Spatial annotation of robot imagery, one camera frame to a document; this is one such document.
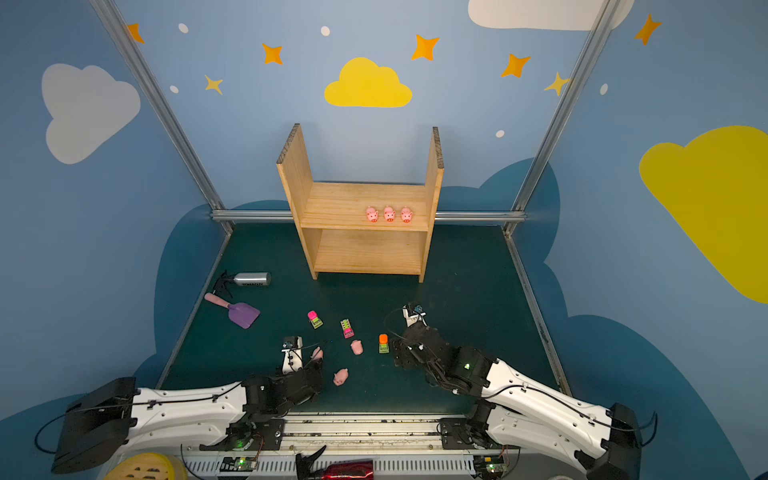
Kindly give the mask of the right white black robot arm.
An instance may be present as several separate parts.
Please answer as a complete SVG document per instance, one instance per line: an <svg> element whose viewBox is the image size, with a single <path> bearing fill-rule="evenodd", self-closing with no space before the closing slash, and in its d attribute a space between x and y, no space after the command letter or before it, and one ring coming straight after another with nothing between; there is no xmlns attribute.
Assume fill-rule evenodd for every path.
<svg viewBox="0 0 768 480"><path fill-rule="evenodd" d="M416 322L390 344L397 366L421 367L438 387L471 397L464 420L444 420L447 449L522 447L571 465L589 479L637 479L642 439L633 410L569 397L472 346L455 347Z"/></svg>

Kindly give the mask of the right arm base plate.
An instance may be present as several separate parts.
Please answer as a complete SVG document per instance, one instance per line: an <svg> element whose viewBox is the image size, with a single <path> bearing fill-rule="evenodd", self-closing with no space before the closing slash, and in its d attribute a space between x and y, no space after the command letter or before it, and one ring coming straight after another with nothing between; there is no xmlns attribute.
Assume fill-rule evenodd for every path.
<svg viewBox="0 0 768 480"><path fill-rule="evenodd" d="M444 450L519 450L518 445L502 445L466 418L442 418L436 431Z"/></svg>

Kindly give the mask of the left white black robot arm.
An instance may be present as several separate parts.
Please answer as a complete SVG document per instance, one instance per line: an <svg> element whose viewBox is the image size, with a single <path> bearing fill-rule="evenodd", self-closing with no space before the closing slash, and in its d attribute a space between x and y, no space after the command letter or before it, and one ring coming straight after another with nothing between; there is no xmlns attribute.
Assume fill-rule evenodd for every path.
<svg viewBox="0 0 768 480"><path fill-rule="evenodd" d="M67 406L51 471L79 473L139 450L275 449L280 441L269 430L323 388L320 358L289 373L202 389L140 388L135 378L121 377Z"/></svg>

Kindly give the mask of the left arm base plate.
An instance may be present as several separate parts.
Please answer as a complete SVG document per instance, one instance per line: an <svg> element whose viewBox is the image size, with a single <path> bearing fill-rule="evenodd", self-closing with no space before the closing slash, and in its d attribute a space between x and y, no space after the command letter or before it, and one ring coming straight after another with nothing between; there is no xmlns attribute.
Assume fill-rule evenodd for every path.
<svg viewBox="0 0 768 480"><path fill-rule="evenodd" d="M212 445L199 445L200 451L277 451L285 429L282 418L265 422L238 422L226 430L225 437Z"/></svg>

